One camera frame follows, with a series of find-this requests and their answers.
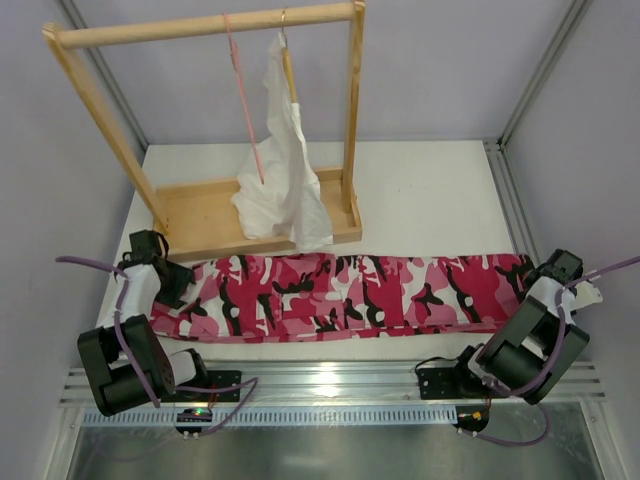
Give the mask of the pink camouflage trousers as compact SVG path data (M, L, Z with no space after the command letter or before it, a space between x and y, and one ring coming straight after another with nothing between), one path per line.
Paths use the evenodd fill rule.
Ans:
M395 257L237 255L192 268L172 309L156 303L163 337L211 344L326 342L494 333L527 293L526 255Z

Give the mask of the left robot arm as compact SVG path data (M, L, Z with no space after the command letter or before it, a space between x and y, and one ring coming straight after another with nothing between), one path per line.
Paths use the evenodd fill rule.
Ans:
M105 323L77 340L94 401L106 417L147 402L158 407L179 387L200 387L208 379L195 349L167 354L150 322L155 303L174 309L185 304L181 297L195 283L194 273L168 259L169 245L161 233L142 230L129 240L131 250L115 267L68 259L112 272L117 283Z

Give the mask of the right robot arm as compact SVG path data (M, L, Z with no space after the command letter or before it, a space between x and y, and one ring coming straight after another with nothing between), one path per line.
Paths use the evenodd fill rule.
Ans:
M583 353L590 336L570 319L583 261L562 249L527 276L525 299L486 344L467 347L452 368L462 398L494 393L540 403Z

